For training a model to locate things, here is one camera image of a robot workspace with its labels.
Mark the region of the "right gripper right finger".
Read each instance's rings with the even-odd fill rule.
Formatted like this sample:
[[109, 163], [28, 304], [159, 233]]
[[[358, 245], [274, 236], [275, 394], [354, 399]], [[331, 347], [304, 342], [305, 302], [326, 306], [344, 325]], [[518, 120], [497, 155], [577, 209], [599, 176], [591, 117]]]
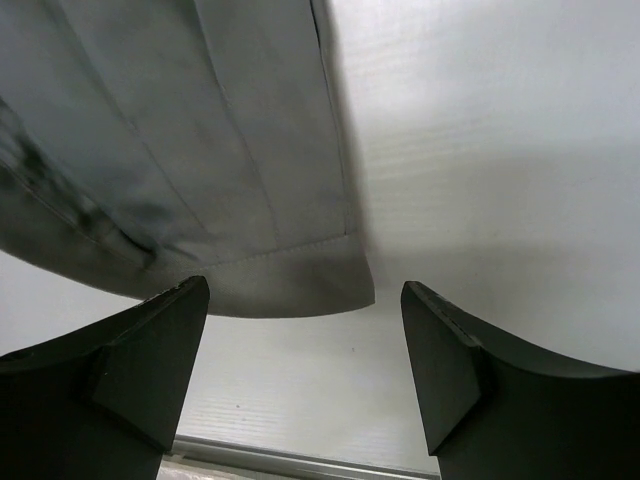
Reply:
[[401, 310], [444, 479], [635, 479], [639, 376], [567, 357], [408, 281]]

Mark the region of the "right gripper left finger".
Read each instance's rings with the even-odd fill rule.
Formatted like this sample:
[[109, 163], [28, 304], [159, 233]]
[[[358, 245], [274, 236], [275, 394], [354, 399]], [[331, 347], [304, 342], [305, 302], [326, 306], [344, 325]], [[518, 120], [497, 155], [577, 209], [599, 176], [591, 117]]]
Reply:
[[207, 281], [191, 277], [2, 356], [2, 478], [156, 478], [175, 439], [207, 311]]

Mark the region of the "grey pleated skirt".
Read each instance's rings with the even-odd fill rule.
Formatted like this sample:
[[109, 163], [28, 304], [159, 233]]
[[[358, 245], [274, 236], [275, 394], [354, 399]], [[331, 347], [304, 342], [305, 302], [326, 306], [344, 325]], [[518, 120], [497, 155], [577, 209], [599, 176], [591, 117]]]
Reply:
[[5, 1], [1, 248], [214, 315], [375, 300], [323, 1]]

